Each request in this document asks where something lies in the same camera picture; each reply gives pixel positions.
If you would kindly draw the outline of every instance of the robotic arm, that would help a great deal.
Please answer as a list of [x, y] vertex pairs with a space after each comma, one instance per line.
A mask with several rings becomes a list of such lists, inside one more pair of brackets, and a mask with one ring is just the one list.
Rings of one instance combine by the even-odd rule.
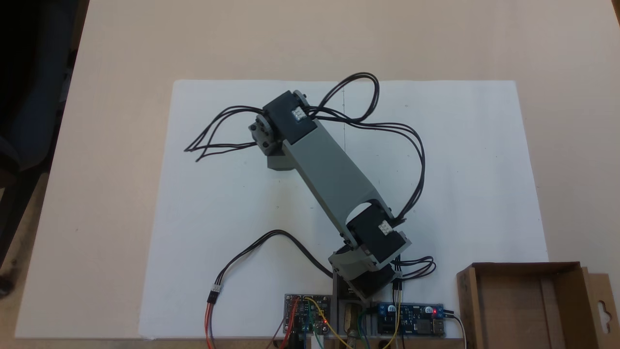
[[[394, 216], [379, 192], [319, 120], [304, 112], [308, 107], [301, 92], [287, 91], [268, 103], [249, 129], [269, 168], [296, 169], [304, 179], [344, 240], [329, 263], [367, 301], [402, 276], [390, 262], [411, 241], [393, 229]], [[347, 222], [349, 214], [364, 203], [370, 205]]]

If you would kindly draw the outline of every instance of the green wire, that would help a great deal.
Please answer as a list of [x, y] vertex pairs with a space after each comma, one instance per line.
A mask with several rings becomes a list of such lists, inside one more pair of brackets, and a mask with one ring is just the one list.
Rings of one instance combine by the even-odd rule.
[[370, 347], [368, 346], [368, 342], [367, 342], [368, 339], [364, 340], [364, 338], [361, 337], [362, 330], [360, 328], [360, 323], [361, 323], [362, 317], [364, 315], [366, 315], [366, 311], [365, 310], [363, 312], [361, 312], [360, 316], [357, 317], [357, 333], [359, 333], [359, 335], [360, 335], [360, 340], [362, 342], [364, 342], [364, 347], [366, 347], [366, 349], [370, 349]]
[[312, 332], [314, 333], [314, 338], [316, 338], [316, 342], [319, 344], [319, 347], [321, 349], [325, 349], [323, 348], [323, 344], [321, 344], [321, 341], [319, 340], [319, 335], [316, 333], [316, 328], [314, 328], [314, 318], [312, 317], [312, 304], [310, 303], [310, 301], [308, 302], [308, 314], [310, 316], [310, 323], [312, 324]]

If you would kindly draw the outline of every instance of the yellow wire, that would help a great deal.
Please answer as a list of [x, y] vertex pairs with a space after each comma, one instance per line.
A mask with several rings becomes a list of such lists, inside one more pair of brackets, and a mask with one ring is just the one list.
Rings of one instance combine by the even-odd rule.
[[383, 349], [388, 349], [389, 345], [392, 344], [394, 338], [396, 338], [396, 334], [398, 333], [398, 326], [401, 324], [401, 302], [402, 302], [402, 291], [398, 291], [398, 308], [396, 309], [396, 329], [394, 330], [394, 335], [389, 340]]
[[[311, 301], [312, 303], [314, 303], [314, 305], [316, 306], [316, 309], [319, 312], [319, 315], [323, 318], [323, 321], [329, 327], [329, 330], [332, 331], [332, 334], [334, 334], [336, 336], [336, 338], [338, 338], [338, 340], [340, 340], [342, 342], [342, 344], [344, 344], [347, 348], [353, 349], [353, 347], [351, 347], [349, 344], [347, 344], [345, 342], [345, 340], [342, 339], [342, 337], [339, 336], [338, 333], [336, 333], [336, 331], [334, 330], [334, 328], [329, 324], [329, 321], [327, 321], [327, 319], [325, 318], [325, 314], [323, 313], [323, 310], [321, 310], [321, 307], [319, 306], [319, 304], [314, 299], [312, 299], [310, 297], [305, 297], [304, 300]], [[396, 310], [396, 329], [394, 330], [394, 335], [392, 336], [392, 339], [389, 340], [389, 342], [387, 343], [387, 345], [385, 347], [383, 347], [383, 349], [388, 349], [389, 348], [389, 345], [394, 341], [394, 338], [396, 338], [396, 334], [398, 333], [398, 325], [401, 322], [401, 301], [402, 301], [402, 293], [399, 292], [399, 296], [398, 296], [398, 309]]]

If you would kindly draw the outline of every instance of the blue circuit board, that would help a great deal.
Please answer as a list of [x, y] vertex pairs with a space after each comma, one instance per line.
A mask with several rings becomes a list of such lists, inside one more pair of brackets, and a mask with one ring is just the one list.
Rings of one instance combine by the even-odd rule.
[[[377, 303], [377, 332], [382, 335], [395, 331], [396, 309], [394, 303]], [[402, 303], [399, 333], [444, 337], [443, 304]]]

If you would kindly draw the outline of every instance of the white paper sheet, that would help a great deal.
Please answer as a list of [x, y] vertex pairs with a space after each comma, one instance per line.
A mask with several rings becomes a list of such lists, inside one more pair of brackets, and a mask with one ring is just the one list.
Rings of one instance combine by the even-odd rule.
[[[317, 104], [335, 83], [177, 81], [151, 238], [139, 332], [147, 338], [203, 338], [206, 297], [222, 267], [271, 229], [292, 233], [324, 265], [342, 245], [297, 172], [267, 169], [257, 148], [195, 163], [183, 149], [228, 106], [262, 107], [287, 89]], [[349, 84], [330, 107], [361, 115], [369, 83]], [[251, 139], [254, 115], [237, 115], [216, 141]], [[369, 122], [402, 122], [422, 137], [422, 198], [399, 226], [412, 246], [403, 259], [435, 257], [437, 271], [404, 285], [405, 302], [458, 311], [456, 273], [475, 261], [547, 261], [516, 86], [511, 81], [387, 81]], [[388, 205], [399, 211], [420, 163], [404, 138], [324, 122]], [[216, 337], [271, 337], [285, 293], [330, 294], [331, 280], [286, 238], [275, 237], [231, 268], [213, 314]], [[390, 299], [389, 290], [377, 299]], [[448, 322], [448, 337], [460, 337]]]

